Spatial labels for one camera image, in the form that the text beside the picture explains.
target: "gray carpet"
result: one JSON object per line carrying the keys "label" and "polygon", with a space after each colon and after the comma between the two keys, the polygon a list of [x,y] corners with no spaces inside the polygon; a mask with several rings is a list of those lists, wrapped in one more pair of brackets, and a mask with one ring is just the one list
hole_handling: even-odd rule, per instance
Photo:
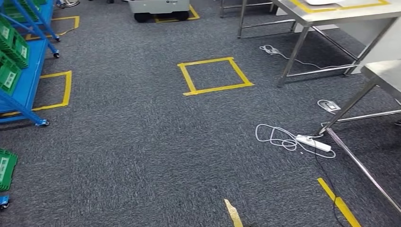
{"label": "gray carpet", "polygon": [[[237,208],[244,224],[340,226],[317,182],[324,173],[314,156],[258,142],[254,128],[266,123],[312,134],[331,117],[316,101],[343,105],[365,79],[327,74],[276,88],[286,61],[258,48],[271,44],[289,55],[297,39],[287,33],[289,25],[244,30],[244,39],[237,40],[237,9],[220,19],[218,1],[192,5],[199,20],[163,24],[136,23],[120,1],[83,0],[56,10],[55,17],[79,15],[80,27],[55,44],[61,58],[49,55],[43,74],[72,70],[71,100],[67,107],[38,112],[50,120],[47,128],[28,121],[2,126],[1,147],[19,155],[9,191],[13,201],[0,214],[2,227],[230,227],[223,199]],[[245,22],[275,19],[254,9]],[[330,34],[354,52],[363,48],[341,31]],[[183,95],[189,90],[178,63],[227,56],[255,86]],[[320,66],[350,61],[314,33],[299,59]],[[239,82],[224,62],[188,70],[199,89]],[[42,80],[35,105],[59,101],[62,88],[62,79]],[[377,88],[350,114],[395,108]],[[395,120],[334,130],[400,201],[401,129],[392,126]],[[400,226],[401,216],[350,158],[329,136],[322,141],[333,145],[338,157],[319,160],[360,224]]]}

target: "crate label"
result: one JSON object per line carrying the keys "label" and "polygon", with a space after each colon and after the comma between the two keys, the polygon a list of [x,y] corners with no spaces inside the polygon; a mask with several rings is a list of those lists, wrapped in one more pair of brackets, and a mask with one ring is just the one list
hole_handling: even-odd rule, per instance
{"label": "crate label", "polygon": [[10,29],[8,27],[3,27],[3,32],[1,33],[2,36],[4,36],[4,38],[8,39],[9,38],[9,34],[10,34]]}
{"label": "crate label", "polygon": [[12,85],[12,82],[14,82],[15,75],[16,75],[15,73],[10,72],[9,76],[7,77],[6,82],[4,83],[4,86],[6,86],[7,88],[10,88]]}
{"label": "crate label", "polygon": [[21,48],[21,55],[22,55],[22,57],[26,58],[26,53],[27,53],[27,51],[28,51],[28,48],[22,46],[22,48]]}
{"label": "crate label", "polygon": [[9,163],[9,158],[8,157],[2,157],[0,159],[0,182],[3,181],[4,174],[7,169],[7,164]]}

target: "green plastic crate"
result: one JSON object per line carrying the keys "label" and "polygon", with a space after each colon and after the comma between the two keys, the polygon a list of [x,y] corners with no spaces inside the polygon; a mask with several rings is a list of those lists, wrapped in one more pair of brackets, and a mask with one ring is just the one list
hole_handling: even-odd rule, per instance
{"label": "green plastic crate", "polygon": [[[35,15],[35,13],[29,7],[28,3],[25,0],[18,0],[18,2],[26,10],[26,12],[32,18],[33,21],[38,20],[38,17]],[[41,8],[40,8],[39,0],[33,0],[32,2],[35,5],[36,9],[40,12]],[[10,0],[4,0],[3,7],[4,7],[4,12],[10,18],[12,18],[20,23],[26,22],[25,17],[17,10],[17,8],[14,6],[14,4]]]}
{"label": "green plastic crate", "polygon": [[0,49],[12,46],[12,32],[14,28],[9,21],[0,16]]}
{"label": "green plastic crate", "polygon": [[0,192],[8,191],[11,185],[11,177],[17,164],[18,156],[0,149]]}
{"label": "green plastic crate", "polygon": [[5,53],[0,52],[0,88],[11,96],[20,76],[21,69]]}
{"label": "green plastic crate", "polygon": [[25,39],[14,30],[13,43],[11,47],[1,48],[4,53],[11,58],[20,68],[28,67],[29,46]]}

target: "yellow tape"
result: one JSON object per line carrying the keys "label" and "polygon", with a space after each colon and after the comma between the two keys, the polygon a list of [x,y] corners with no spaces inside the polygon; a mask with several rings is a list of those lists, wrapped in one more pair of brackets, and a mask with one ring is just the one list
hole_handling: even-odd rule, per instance
{"label": "yellow tape", "polygon": [[340,197],[335,198],[334,193],[331,191],[330,187],[326,184],[326,182],[322,178],[317,179],[317,181],[320,183],[322,188],[329,195],[330,199],[332,201],[334,201],[334,199],[336,200],[336,206],[339,208],[339,210],[344,215],[345,219],[349,222],[349,224],[352,227],[361,227],[361,225],[359,224],[359,222],[357,221],[355,216],[352,214],[352,212],[349,210],[347,205],[342,200],[342,198],[340,198]]}
{"label": "yellow tape", "polygon": [[181,71],[183,72],[184,79],[185,79],[185,81],[187,82],[187,85],[188,85],[189,90],[190,90],[191,92],[195,92],[195,91],[196,91],[196,88],[195,88],[195,86],[194,86],[194,84],[193,84],[193,82],[192,82],[191,77],[189,76],[189,73],[188,73],[188,71],[187,71],[185,65],[183,65],[183,64],[181,63],[181,64],[178,64],[178,66],[180,67]]}
{"label": "yellow tape", "polygon": [[320,13],[320,12],[328,12],[328,11],[336,11],[336,10],[346,10],[346,9],[360,9],[365,7],[372,6],[383,6],[390,4],[386,0],[377,0],[377,3],[372,4],[363,4],[363,5],[355,5],[355,6],[346,6],[346,7],[335,7],[335,8],[325,8],[325,9],[311,9],[307,7],[305,4],[301,3],[299,0],[290,0],[294,5],[300,7],[303,11],[307,13]]}
{"label": "yellow tape", "polygon": [[[79,16],[52,18],[52,21],[54,21],[54,20],[66,20],[66,19],[74,19],[74,27],[72,29],[70,29],[70,30],[67,30],[65,32],[62,32],[62,33],[59,33],[59,34],[56,34],[56,35],[58,35],[58,36],[65,35],[66,33],[68,33],[68,32],[70,32],[70,31],[72,31],[72,30],[74,30],[74,29],[79,27]],[[33,39],[39,39],[39,38],[40,37],[37,37],[37,36],[32,37],[32,34],[30,34],[30,33],[25,36],[25,40],[33,40]]]}
{"label": "yellow tape", "polygon": [[[198,13],[194,10],[194,8],[192,7],[192,5],[189,5],[189,11],[192,13],[192,17],[189,17],[187,20],[196,20],[199,19],[199,15]],[[157,16],[154,16],[155,18],[155,22],[156,23],[165,23],[165,22],[177,22],[179,20],[177,19],[167,19],[167,20],[160,20],[159,18],[157,18]]]}
{"label": "yellow tape", "polygon": [[[63,100],[61,103],[54,104],[54,105],[45,105],[45,106],[40,106],[37,108],[33,108],[32,111],[39,111],[39,110],[46,110],[46,109],[52,109],[52,108],[57,108],[57,107],[62,107],[62,106],[67,106],[70,102],[70,94],[71,94],[71,84],[72,84],[72,71],[67,71],[67,72],[59,72],[59,73],[54,73],[54,74],[48,74],[48,75],[42,75],[40,76],[40,79],[44,78],[50,78],[50,77],[58,77],[58,76],[63,76],[65,75],[65,86],[64,86],[64,96]],[[10,112],[10,113],[2,113],[0,114],[0,117],[7,117],[7,116],[13,116],[19,114],[19,112]]]}
{"label": "yellow tape", "polygon": [[[188,71],[187,71],[185,66],[205,64],[205,63],[213,63],[213,62],[218,62],[218,61],[228,61],[231,64],[231,66],[233,67],[234,71],[238,74],[238,76],[241,78],[241,80],[244,83],[243,84],[235,84],[235,85],[229,85],[229,86],[213,87],[213,88],[197,90],[195,85],[193,84],[193,81],[192,81],[192,79],[191,79],[191,77],[190,77],[190,75],[189,75],[189,73],[188,73]],[[240,70],[238,65],[235,63],[233,57],[179,63],[177,66],[180,67],[181,71],[183,72],[184,79],[187,82],[188,88],[190,90],[190,92],[183,93],[185,96],[192,96],[192,95],[197,95],[197,94],[202,94],[202,93],[207,93],[207,92],[212,92],[212,91],[229,90],[229,89],[240,88],[240,87],[249,87],[249,86],[253,86],[254,85],[253,83],[251,83],[248,80],[248,78],[246,78],[244,73]]]}
{"label": "yellow tape", "polygon": [[233,57],[216,58],[216,59],[210,59],[210,60],[184,62],[184,63],[181,63],[181,65],[183,65],[183,66],[198,65],[198,64],[212,63],[212,62],[218,62],[218,61],[230,61],[230,60],[232,61],[233,59],[234,59]]}
{"label": "yellow tape", "polygon": [[234,227],[244,227],[242,225],[237,209],[231,205],[230,201],[224,199],[224,202],[226,203],[226,207],[233,221]]}
{"label": "yellow tape", "polygon": [[202,89],[202,90],[196,90],[196,91],[192,91],[192,92],[186,92],[186,93],[183,93],[183,94],[185,96],[192,96],[192,95],[198,95],[198,94],[212,92],[212,91],[223,91],[223,90],[229,90],[229,89],[240,88],[240,87],[250,87],[250,86],[253,86],[253,85],[254,85],[253,83],[235,84],[235,85],[229,85],[229,86],[213,87],[213,88],[207,88],[207,89]]}

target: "blue shelf frame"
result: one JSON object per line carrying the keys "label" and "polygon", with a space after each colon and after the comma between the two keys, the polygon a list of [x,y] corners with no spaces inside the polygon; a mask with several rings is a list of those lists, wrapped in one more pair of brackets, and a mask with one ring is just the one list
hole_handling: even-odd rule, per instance
{"label": "blue shelf frame", "polygon": [[[39,84],[39,77],[42,73],[42,67],[44,58],[46,55],[46,47],[49,47],[54,57],[59,57],[59,51],[49,42],[38,27],[38,22],[34,22],[25,9],[21,6],[18,0],[11,0],[19,12],[24,15],[27,23],[19,23],[7,15],[0,13],[3,17],[7,18],[15,25],[20,26],[28,32],[40,37],[40,40],[29,41],[28,46],[30,48],[30,55],[28,59],[28,67],[22,69],[20,79],[18,80],[15,90],[12,95],[8,95],[0,89],[0,113],[8,113],[13,111],[20,112],[19,115],[0,117],[0,123],[18,121],[22,119],[30,119],[35,125],[48,125],[49,122],[46,119],[40,118],[37,114],[32,112],[32,106],[34,103],[36,90]],[[53,11],[53,0],[42,5],[43,14],[34,7],[31,0],[25,0],[32,11],[38,16],[40,24],[43,24],[48,32],[59,41],[53,30],[50,28],[50,21]]]}

